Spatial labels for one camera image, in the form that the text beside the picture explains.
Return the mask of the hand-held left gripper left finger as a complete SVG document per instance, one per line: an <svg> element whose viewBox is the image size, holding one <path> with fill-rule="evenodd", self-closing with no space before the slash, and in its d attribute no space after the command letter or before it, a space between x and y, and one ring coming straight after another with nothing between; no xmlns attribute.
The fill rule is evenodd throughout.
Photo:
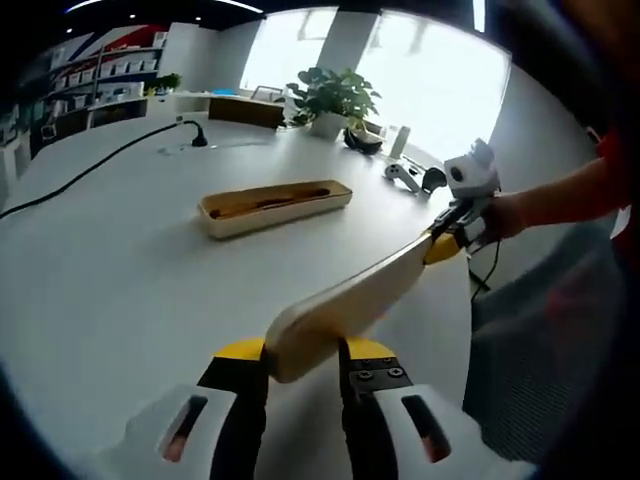
<svg viewBox="0 0 640 480"><path fill-rule="evenodd" d="M104 479L252 479L266 426L264 340L214 354L195 385L178 385L141 410L99 454Z"/></svg>

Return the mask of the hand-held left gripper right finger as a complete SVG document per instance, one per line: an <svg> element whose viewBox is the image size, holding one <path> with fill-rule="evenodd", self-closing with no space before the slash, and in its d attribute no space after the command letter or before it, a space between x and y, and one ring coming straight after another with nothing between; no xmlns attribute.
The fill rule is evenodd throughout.
<svg viewBox="0 0 640 480"><path fill-rule="evenodd" d="M433 387L413 383L384 345L342 339L339 368L355 479L488 479L500 464L478 424Z"/></svg>

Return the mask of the person's right hand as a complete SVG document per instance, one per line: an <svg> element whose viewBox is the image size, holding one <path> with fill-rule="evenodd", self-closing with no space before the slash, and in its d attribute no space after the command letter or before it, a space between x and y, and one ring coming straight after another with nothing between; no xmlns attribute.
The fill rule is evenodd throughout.
<svg viewBox="0 0 640 480"><path fill-rule="evenodd" d="M527 227L517 195L493 198L482 212L481 218L484 221L484 230L480 239L484 245L514 237Z"/></svg>

